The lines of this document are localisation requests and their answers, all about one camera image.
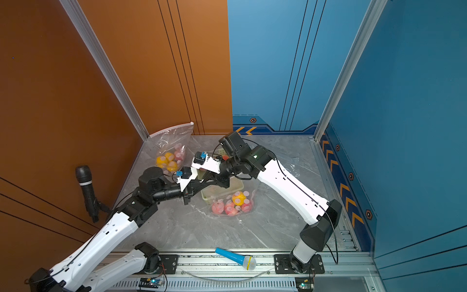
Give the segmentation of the light green perforated basket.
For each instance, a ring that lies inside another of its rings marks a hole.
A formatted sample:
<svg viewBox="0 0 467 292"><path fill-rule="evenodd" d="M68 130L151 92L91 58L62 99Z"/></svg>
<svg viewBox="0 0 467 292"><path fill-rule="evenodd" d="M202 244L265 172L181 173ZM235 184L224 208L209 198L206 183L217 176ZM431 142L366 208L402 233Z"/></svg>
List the light green perforated basket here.
<svg viewBox="0 0 467 292"><path fill-rule="evenodd" d="M242 180L233 177L230 179L230 185L228 188L209 186L201 191L201 197L207 204L212 204L213 201L227 198L229 195L233 195L243 189L244 184Z"/></svg>

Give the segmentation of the clear bag with pink dots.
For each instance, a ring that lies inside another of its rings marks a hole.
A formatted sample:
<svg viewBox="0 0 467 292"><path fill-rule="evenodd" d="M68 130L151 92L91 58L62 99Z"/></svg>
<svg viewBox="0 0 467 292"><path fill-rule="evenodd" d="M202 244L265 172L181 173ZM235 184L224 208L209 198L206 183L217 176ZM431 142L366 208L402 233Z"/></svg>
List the clear bag with pink dots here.
<svg viewBox="0 0 467 292"><path fill-rule="evenodd" d="M201 195L215 216L235 217L254 210L254 197L259 183L257 180L240 180L233 177L228 188L209 186L201 191Z"/></svg>

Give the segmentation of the large pink peach top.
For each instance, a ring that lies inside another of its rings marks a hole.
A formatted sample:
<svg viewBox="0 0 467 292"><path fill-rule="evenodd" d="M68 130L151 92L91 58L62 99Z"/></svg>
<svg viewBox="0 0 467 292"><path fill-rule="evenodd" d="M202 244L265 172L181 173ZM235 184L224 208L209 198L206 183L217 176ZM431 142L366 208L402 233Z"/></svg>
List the large pink peach top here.
<svg viewBox="0 0 467 292"><path fill-rule="evenodd" d="M236 205L233 202L229 202L225 204L225 214L228 216L235 216L238 214L238 210L236 209Z"/></svg>

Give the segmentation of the pink peach front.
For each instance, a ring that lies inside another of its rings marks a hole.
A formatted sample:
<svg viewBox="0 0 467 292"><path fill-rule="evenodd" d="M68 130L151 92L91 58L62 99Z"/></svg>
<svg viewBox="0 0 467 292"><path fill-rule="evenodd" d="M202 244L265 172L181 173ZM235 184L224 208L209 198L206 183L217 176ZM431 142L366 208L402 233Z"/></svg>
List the pink peach front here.
<svg viewBox="0 0 467 292"><path fill-rule="evenodd" d="M186 148L184 146L176 148L174 156L174 161L177 162L177 164L181 164L186 157Z"/></svg>

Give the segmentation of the yellow peach with red spot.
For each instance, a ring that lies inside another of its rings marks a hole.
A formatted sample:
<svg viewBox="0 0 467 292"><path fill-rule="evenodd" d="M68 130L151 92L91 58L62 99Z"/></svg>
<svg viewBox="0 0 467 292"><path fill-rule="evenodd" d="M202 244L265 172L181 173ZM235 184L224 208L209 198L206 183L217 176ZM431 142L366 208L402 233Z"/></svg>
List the yellow peach with red spot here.
<svg viewBox="0 0 467 292"><path fill-rule="evenodd" d="M166 152L164 156L168 162L172 162L175 160L175 155L173 153Z"/></svg>

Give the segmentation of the clear zip-top bag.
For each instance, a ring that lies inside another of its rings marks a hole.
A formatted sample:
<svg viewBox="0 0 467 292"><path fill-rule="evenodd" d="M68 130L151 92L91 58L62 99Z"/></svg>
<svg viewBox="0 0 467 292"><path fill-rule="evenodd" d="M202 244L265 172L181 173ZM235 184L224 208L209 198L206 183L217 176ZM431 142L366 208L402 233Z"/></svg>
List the clear zip-top bag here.
<svg viewBox="0 0 467 292"><path fill-rule="evenodd" d="M187 148L190 138L193 134L194 125L194 122L189 122L165 128L163 130L151 134L150 141L155 143L155 147L157 150L156 158L158 156L164 156L166 152L174 154L175 149L181 146L184 146L186 148L187 156ZM178 164L178 170L183 166L183 164L184 160L181 164ZM162 169L162 171L165 175L172 175L177 172L169 172L167 168Z"/></svg>

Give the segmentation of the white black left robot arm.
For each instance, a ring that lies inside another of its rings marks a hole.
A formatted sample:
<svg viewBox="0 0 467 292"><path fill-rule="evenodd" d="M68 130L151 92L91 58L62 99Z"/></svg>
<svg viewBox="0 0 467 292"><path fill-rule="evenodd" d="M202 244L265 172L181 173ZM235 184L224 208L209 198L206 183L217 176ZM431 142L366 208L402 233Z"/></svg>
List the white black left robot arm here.
<svg viewBox="0 0 467 292"><path fill-rule="evenodd" d="M188 204L214 183L210 177L199 180L197 176L196 169L187 167L177 181L170 181L159 167L146 169L130 198L113 211L100 231L51 269L34 272L25 283L33 292L104 292L131 274L157 271L159 251L145 242L109 265L97 266L152 217L161 202L182 198Z"/></svg>

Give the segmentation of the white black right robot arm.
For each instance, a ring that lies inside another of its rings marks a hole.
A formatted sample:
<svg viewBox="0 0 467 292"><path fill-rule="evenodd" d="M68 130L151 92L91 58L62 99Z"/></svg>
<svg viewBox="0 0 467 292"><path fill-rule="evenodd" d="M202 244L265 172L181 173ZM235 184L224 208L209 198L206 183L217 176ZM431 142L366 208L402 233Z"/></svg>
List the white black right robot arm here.
<svg viewBox="0 0 467 292"><path fill-rule="evenodd" d="M291 267L297 273L310 271L313 257L335 235L342 205L311 191L287 171L273 151L261 145L251 148L249 141L235 131L220 139L219 145L228 156L226 160L216 158L214 153L194 155L192 167L206 171L203 184L227 187L231 177L242 174L276 191L306 222L289 256Z"/></svg>

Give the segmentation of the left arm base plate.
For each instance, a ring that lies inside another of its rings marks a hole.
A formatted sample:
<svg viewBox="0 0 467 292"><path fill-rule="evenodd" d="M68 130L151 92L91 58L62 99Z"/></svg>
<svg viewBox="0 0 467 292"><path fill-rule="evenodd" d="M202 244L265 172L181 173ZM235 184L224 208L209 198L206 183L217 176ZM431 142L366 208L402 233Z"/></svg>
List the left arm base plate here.
<svg viewBox="0 0 467 292"><path fill-rule="evenodd" d="M144 274L173 275L178 267L179 255L162 254L150 256L142 270Z"/></svg>

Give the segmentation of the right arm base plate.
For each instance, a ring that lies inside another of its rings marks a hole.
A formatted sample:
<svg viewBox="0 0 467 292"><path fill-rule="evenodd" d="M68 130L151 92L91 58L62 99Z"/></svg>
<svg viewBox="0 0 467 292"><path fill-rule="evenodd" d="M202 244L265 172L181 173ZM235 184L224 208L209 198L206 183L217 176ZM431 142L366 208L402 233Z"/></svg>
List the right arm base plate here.
<svg viewBox="0 0 467 292"><path fill-rule="evenodd" d="M324 264L319 254L313 255L306 264L293 257L292 254L276 254L274 255L274 267L276 274L325 273Z"/></svg>

